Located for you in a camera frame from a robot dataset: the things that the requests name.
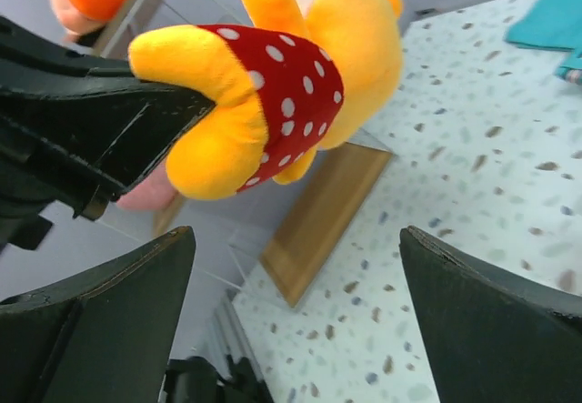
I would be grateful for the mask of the pink pig toy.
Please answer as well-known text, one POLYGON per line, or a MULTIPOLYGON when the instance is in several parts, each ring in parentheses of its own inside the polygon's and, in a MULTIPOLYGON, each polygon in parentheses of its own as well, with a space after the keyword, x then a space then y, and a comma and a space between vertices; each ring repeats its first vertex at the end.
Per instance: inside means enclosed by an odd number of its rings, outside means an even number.
POLYGON ((116 205, 125 210, 159 210, 168 207, 177 195, 178 192, 167 177, 166 162, 163 161, 134 189, 121 196, 116 205))

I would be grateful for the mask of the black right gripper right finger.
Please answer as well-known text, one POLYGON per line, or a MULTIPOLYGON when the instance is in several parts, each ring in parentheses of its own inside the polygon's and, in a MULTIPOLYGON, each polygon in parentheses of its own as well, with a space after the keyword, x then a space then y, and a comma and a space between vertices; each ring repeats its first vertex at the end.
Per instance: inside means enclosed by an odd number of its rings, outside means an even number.
POLYGON ((443 402, 581 399, 581 299, 409 226, 400 255, 443 402))

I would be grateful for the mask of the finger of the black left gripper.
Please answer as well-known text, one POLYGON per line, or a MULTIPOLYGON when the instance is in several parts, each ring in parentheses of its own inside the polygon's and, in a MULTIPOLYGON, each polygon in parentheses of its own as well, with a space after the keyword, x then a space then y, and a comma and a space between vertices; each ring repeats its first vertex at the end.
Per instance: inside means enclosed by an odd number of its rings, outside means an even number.
POLYGON ((146 82, 126 61, 83 55, 1 22, 1 215, 55 201, 96 220, 214 108, 146 82))

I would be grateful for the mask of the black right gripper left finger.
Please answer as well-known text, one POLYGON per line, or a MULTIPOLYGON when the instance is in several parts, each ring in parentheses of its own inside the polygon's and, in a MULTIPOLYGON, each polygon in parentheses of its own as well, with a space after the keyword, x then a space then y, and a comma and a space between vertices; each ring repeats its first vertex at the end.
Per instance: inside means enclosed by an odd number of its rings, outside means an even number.
POLYGON ((2 301, 2 402, 157 401, 195 252, 177 227, 2 301))

